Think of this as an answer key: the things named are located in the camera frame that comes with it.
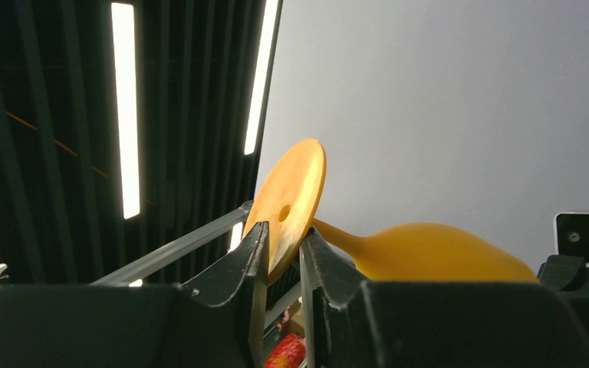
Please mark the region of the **yellow plastic wine glass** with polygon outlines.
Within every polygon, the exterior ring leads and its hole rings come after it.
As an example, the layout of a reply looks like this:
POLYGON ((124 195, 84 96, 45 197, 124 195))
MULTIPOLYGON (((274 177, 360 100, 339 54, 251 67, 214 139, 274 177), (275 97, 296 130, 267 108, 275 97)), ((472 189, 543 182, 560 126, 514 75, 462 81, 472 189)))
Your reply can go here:
POLYGON ((269 224, 268 284, 290 267, 310 227, 374 281, 538 282, 520 259, 451 225, 414 222, 358 236, 317 219, 326 172, 324 147, 305 139, 280 158, 258 191, 243 234, 269 224))

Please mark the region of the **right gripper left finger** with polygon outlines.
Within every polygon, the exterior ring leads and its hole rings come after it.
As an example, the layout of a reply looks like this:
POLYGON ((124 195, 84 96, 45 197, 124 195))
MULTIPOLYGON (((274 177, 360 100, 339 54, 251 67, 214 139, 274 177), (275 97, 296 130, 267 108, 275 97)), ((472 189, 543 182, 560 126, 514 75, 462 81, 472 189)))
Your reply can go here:
POLYGON ((259 367, 268 234, 179 287, 0 287, 0 367, 259 367))

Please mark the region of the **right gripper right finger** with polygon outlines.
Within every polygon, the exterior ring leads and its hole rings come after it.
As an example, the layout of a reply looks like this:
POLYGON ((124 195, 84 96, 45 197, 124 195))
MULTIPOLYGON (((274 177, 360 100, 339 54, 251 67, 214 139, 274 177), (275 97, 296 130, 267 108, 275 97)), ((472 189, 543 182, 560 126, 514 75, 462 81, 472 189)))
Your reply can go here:
POLYGON ((300 256, 312 367, 589 367, 589 337, 546 287, 370 281, 315 230, 300 256))

